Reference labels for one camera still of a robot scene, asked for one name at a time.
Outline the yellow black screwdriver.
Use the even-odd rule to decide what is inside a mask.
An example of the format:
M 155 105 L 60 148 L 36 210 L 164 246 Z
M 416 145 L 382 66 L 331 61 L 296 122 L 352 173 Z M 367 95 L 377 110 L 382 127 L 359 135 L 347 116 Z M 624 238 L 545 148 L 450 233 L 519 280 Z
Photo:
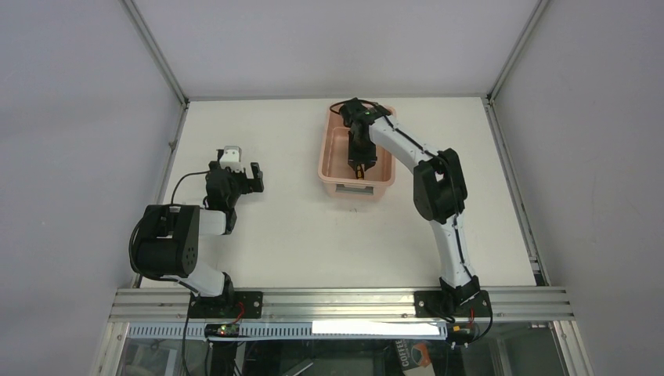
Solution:
M 358 164 L 355 167 L 355 177 L 358 180 L 364 180 L 365 179 L 365 172 L 364 172 L 364 167 L 362 164 Z

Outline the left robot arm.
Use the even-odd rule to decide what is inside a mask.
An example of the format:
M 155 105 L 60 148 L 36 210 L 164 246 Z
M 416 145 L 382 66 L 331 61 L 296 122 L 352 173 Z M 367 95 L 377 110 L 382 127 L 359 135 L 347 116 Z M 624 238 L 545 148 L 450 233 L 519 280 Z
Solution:
M 265 189 L 263 171 L 257 162 L 244 167 L 241 148 L 226 146 L 199 175 L 205 188 L 201 204 L 171 199 L 146 207 L 129 237 L 130 266 L 145 279 L 176 282 L 196 298 L 234 308 L 239 302 L 231 276 L 199 260 L 199 243 L 233 232 L 238 200 Z

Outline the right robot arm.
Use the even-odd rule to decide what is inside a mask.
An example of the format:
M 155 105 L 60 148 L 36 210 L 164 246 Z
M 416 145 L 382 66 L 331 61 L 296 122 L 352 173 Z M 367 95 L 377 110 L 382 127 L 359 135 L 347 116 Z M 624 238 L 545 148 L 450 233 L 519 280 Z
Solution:
M 431 315 L 451 316 L 481 292 L 472 271 L 463 221 L 468 196 L 458 153 L 435 150 L 408 132 L 392 110 L 376 102 L 352 98 L 330 106 L 348 129 L 348 165 L 357 179 L 377 163 L 382 148 L 401 162 L 413 178 L 413 204 L 433 231 L 442 269 L 440 289 L 432 303 L 423 302 Z

